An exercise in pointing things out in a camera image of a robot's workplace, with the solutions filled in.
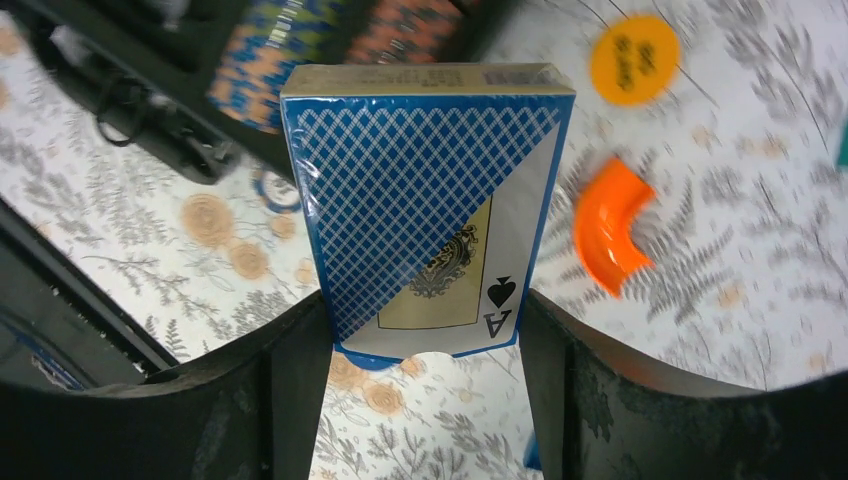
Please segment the blue playing card deck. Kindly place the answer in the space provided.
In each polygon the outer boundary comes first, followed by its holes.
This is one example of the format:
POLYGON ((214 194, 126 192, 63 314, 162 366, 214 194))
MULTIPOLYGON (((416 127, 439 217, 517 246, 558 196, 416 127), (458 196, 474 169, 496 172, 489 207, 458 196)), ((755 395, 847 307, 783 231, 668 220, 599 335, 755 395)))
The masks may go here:
POLYGON ((546 63, 294 69, 282 120, 340 352, 515 343, 574 100, 546 63))

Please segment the black poker chip case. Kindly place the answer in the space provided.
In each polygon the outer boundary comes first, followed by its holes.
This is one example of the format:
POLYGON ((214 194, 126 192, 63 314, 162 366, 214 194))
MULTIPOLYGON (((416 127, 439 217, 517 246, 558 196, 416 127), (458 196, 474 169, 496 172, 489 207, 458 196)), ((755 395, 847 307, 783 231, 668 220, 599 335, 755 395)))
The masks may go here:
POLYGON ((155 26, 118 1, 4 1, 36 59, 80 106, 185 178, 217 183, 228 162, 202 140, 242 148, 294 178, 283 135, 227 117, 204 96, 245 1, 213 1, 207 20, 180 32, 155 26))

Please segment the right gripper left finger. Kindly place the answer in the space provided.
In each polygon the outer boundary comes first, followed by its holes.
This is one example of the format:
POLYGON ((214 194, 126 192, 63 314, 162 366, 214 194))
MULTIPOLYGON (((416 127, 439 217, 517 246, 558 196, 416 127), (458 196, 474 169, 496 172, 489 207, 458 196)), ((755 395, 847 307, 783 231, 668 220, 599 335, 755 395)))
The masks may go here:
POLYGON ((5 479, 305 479, 332 354, 319 292, 137 385, 1 386, 5 479))

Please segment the orange big blind button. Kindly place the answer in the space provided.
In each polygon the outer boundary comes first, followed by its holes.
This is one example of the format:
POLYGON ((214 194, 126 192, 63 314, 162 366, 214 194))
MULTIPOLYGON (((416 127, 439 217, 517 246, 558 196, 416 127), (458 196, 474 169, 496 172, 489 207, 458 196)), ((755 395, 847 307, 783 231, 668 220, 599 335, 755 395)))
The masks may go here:
POLYGON ((652 14, 624 18, 596 40, 589 57, 589 77, 608 103, 647 104, 672 84, 682 46, 672 27, 652 14))

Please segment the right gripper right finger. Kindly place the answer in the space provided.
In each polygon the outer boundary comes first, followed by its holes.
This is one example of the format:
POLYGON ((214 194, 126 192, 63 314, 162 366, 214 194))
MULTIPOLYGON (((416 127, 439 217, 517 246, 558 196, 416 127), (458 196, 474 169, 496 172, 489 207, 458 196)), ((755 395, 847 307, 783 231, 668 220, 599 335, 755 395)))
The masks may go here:
POLYGON ((646 355, 530 291, 519 350, 547 479, 843 479, 847 376, 757 391, 646 355))

